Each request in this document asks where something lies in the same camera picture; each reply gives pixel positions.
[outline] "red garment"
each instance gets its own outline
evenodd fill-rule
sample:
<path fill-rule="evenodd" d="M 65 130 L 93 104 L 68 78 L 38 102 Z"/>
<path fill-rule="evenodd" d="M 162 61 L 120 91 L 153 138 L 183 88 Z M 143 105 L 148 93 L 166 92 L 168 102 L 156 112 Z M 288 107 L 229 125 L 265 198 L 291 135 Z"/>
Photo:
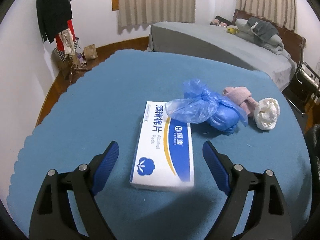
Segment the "red garment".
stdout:
<path fill-rule="evenodd" d="M 70 29 L 73 37 L 73 41 L 76 40 L 75 31 L 73 30 L 72 20 L 68 20 L 68 28 Z M 56 43 L 58 50 L 64 51 L 62 40 L 60 39 L 59 34 L 56 35 Z"/>

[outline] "gray bed sheet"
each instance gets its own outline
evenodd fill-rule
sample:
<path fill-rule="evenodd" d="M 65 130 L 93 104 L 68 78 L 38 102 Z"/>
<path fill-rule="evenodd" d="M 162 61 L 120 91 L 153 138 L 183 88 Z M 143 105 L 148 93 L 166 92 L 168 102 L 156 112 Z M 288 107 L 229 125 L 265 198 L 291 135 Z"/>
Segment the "gray bed sheet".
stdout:
<path fill-rule="evenodd" d="M 227 33 L 225 27 L 214 25 L 175 22 L 153 24 L 148 50 L 207 58 L 248 70 L 263 71 L 281 91 L 289 85 L 297 67 L 292 59 L 276 55 Z"/>

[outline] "beige garment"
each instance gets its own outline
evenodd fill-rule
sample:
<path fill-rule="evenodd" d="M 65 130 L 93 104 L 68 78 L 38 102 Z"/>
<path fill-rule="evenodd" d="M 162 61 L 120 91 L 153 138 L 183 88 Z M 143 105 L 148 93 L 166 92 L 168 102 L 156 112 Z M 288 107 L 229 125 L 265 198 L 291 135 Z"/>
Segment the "beige garment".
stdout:
<path fill-rule="evenodd" d="M 70 29 L 66 29 L 62 32 L 59 32 L 59 37 L 63 44 L 64 55 L 67 57 L 68 55 L 73 56 L 76 54 L 75 44 L 73 42 L 73 35 Z"/>
<path fill-rule="evenodd" d="M 297 26 L 296 0 L 237 0 L 236 8 L 265 17 L 289 30 L 295 30 Z"/>
<path fill-rule="evenodd" d="M 119 0 L 120 26 L 195 22 L 196 0 Z"/>

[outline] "knotted pink fabric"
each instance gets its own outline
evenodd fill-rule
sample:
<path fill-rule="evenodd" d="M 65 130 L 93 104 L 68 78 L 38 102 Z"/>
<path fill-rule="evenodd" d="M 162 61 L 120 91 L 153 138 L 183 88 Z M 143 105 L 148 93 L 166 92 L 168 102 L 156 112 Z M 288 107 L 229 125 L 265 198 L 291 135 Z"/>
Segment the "knotted pink fabric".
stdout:
<path fill-rule="evenodd" d="M 251 92 L 246 87 L 226 87 L 222 94 L 246 111 L 248 116 L 253 116 L 258 102 L 251 97 Z"/>

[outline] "blue gripper pad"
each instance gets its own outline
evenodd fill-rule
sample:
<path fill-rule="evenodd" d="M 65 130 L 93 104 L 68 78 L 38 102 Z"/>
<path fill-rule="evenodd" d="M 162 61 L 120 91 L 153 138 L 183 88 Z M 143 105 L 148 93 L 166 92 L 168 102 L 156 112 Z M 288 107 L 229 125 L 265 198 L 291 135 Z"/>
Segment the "blue gripper pad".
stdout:
<path fill-rule="evenodd" d="M 223 191 L 226 195 L 229 195 L 231 192 L 229 185 L 229 174 L 218 159 L 214 150 L 207 142 L 203 144 L 202 154 L 214 180 L 217 183 L 219 190 Z"/>
<path fill-rule="evenodd" d="M 114 142 L 93 175 L 92 194 L 102 191 L 119 156 L 119 145 Z"/>

